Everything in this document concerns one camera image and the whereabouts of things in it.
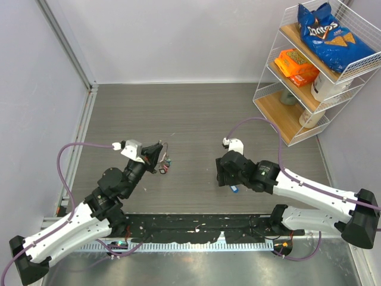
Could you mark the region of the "large metal keyring with keys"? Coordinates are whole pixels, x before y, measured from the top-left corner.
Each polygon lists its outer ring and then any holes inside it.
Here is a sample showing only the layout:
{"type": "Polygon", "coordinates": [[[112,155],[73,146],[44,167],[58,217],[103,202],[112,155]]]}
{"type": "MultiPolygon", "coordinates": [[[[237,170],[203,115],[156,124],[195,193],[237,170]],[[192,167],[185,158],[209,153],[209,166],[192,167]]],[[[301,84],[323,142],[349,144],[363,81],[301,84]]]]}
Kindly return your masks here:
{"type": "Polygon", "coordinates": [[[169,154],[168,154],[168,143],[163,142],[162,145],[163,145],[164,153],[163,153],[162,158],[159,161],[158,171],[161,175],[165,175],[168,173],[169,168],[171,166],[171,159],[170,159],[169,154]]]}

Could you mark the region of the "key with blue tag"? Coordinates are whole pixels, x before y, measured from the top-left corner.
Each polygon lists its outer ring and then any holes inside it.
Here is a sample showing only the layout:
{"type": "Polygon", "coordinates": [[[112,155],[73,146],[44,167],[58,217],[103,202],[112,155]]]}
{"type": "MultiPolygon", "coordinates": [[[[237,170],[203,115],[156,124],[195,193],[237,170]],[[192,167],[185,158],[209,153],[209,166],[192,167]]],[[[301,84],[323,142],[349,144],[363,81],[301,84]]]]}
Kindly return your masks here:
{"type": "Polygon", "coordinates": [[[238,192],[239,192],[239,189],[238,189],[236,186],[231,186],[230,189],[231,189],[234,193],[238,193],[238,192]]]}

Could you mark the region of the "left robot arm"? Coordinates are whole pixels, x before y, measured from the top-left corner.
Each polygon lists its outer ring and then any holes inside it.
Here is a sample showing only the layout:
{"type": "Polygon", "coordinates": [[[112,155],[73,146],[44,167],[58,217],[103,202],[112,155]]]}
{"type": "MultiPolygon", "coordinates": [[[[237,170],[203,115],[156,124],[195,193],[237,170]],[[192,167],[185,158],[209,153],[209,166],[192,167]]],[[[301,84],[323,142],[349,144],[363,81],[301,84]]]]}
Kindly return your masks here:
{"type": "Polygon", "coordinates": [[[40,280],[53,265],[79,247],[102,237],[120,237],[126,233],[122,200],[130,197],[146,172],[156,172],[163,144],[143,147],[130,139],[103,148],[127,157],[126,167],[104,171],[91,194],[49,227],[29,237],[17,235],[10,239],[9,265],[16,266],[22,285],[40,280]]]}

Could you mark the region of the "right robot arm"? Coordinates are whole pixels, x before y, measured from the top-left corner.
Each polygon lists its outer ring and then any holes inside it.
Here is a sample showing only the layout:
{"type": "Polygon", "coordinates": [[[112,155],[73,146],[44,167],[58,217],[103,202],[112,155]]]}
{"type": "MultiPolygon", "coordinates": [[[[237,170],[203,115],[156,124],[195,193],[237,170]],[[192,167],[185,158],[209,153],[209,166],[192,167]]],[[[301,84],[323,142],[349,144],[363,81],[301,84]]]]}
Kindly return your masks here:
{"type": "Polygon", "coordinates": [[[310,210],[276,206],[269,227],[277,235],[308,229],[340,235],[346,242],[371,249],[380,219],[375,195],[367,190],[343,191],[305,179],[262,160],[253,163],[237,151],[216,159],[219,186],[244,185],[255,192],[288,197],[311,206],[310,210]]]}

